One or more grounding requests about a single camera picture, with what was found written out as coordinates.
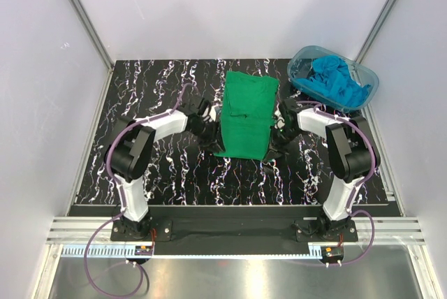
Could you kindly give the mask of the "green t shirt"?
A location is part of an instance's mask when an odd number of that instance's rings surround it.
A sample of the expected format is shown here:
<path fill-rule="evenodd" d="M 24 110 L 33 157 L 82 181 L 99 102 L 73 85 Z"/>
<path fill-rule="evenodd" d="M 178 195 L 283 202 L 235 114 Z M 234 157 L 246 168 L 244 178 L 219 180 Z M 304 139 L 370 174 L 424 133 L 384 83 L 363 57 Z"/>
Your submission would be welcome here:
<path fill-rule="evenodd" d="M 279 81 L 268 75 L 226 73 L 219 118 L 224 150 L 215 156 L 263 160 L 274 124 Z"/>

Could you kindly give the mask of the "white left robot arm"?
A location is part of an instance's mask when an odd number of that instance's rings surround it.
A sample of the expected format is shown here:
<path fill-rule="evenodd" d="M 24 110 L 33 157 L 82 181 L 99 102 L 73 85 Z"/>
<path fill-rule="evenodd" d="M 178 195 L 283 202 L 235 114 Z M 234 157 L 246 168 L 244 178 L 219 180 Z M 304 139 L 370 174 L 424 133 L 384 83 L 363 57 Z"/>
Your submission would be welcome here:
<path fill-rule="evenodd" d="M 155 234 L 143 191 L 143 175 L 151 161 L 154 143 L 189 132 L 206 150 L 223 152 L 218 111 L 217 105 L 194 96 L 161 114 L 118 119 L 104 156 L 105 169 L 117 187 L 121 203 L 114 220 L 114 234 L 134 240 L 144 240 Z"/>

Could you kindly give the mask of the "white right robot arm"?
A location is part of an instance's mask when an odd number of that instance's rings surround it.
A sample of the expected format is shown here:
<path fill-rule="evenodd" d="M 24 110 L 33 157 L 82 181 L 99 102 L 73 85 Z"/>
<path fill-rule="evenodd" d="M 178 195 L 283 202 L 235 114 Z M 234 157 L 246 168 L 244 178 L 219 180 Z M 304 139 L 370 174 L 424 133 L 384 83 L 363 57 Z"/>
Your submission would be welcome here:
<path fill-rule="evenodd" d="M 355 215 L 352 207 L 360 187 L 380 165 L 368 122 L 360 116 L 349 119 L 324 112 L 316 101 L 293 99 L 283 100 L 275 115 L 276 125 L 271 128 L 264 160 L 285 154 L 286 146 L 301 133 L 313 133 L 325 139 L 334 175 L 321 214 L 313 221 L 299 220 L 293 226 L 308 238 L 339 240 Z"/>

